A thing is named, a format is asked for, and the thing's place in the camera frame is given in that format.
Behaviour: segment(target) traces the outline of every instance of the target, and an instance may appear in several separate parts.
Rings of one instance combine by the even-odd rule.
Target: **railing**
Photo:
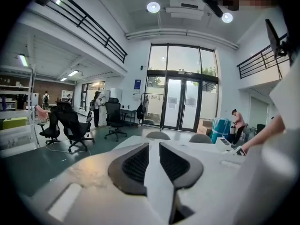
[[[59,4],[57,1],[36,0],[37,3],[52,9],[88,33],[124,63],[127,53],[95,19],[73,0],[59,0]]]
[[[280,38],[280,41],[284,40],[286,36],[287,35],[284,34]],[[273,66],[277,66],[279,78],[280,76],[282,78],[279,69],[279,64],[286,62],[288,60],[289,60],[288,56],[274,58],[274,52],[271,46],[269,45],[264,49],[262,49],[261,51],[259,51],[257,54],[253,55],[251,58],[248,58],[247,60],[237,65],[237,67],[239,68],[241,79],[253,75],[255,73],[259,73]]]

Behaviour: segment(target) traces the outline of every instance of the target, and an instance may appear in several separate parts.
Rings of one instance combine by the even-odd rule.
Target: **person in pink shirt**
[[[240,114],[238,111],[236,111],[236,109],[234,109],[232,111],[232,115],[236,116],[234,124],[236,125],[236,128],[238,129],[238,131],[236,132],[235,138],[233,140],[233,145],[235,145],[238,142],[238,140],[240,139],[240,135],[242,134],[242,131],[246,124],[245,124],[242,114]]]

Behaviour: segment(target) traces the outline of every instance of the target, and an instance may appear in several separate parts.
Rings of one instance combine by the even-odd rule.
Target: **sign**
[[[135,89],[141,89],[141,79],[135,80]]]

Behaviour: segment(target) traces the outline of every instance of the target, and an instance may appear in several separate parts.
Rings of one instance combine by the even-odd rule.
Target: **clothing rack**
[[[28,144],[20,145],[20,146],[9,146],[5,149],[2,149],[0,152],[1,157],[9,157],[12,155],[16,155],[19,153],[23,153],[26,151],[30,151],[36,148],[39,148],[37,133],[34,127],[34,107],[32,106],[32,98],[33,98],[33,87],[34,87],[34,80],[35,80],[35,69],[31,68],[19,68],[13,66],[5,66],[7,71],[13,72],[22,72],[29,77],[29,85],[28,87],[23,86],[9,86],[9,85],[1,85],[0,87],[0,94],[8,94],[8,95],[17,95],[23,94],[27,95],[28,98],[28,110],[16,110],[16,111],[2,111],[0,112],[0,119],[11,119],[11,118],[28,118],[28,125],[21,126],[21,127],[14,127],[9,129],[4,129],[0,131],[0,146],[3,146],[7,141],[10,139],[16,139],[24,136],[29,136],[30,142]]]
[[[141,104],[143,105],[144,103],[145,103],[145,98],[146,98],[146,94],[148,94],[148,95],[160,95],[160,96],[162,96],[162,99],[163,99],[163,104],[164,104],[164,101],[165,101],[165,96],[164,96],[164,94],[160,94],[160,93],[142,93],[141,94],[141,98],[140,98],[140,101],[141,101]],[[147,123],[143,123],[143,120],[140,120],[140,122],[139,122],[139,124],[138,125],[146,125],[146,126],[150,126],[150,127],[158,127],[158,125],[155,125],[155,124],[147,124]],[[159,129],[160,129],[160,131],[162,130],[162,125],[161,125],[161,123],[160,123],[160,125],[159,125]]]

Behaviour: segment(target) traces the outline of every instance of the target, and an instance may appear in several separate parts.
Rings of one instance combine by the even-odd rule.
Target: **blue barrel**
[[[212,121],[212,131],[210,138],[212,143],[216,143],[218,137],[229,136],[231,121],[225,118],[214,118]]]

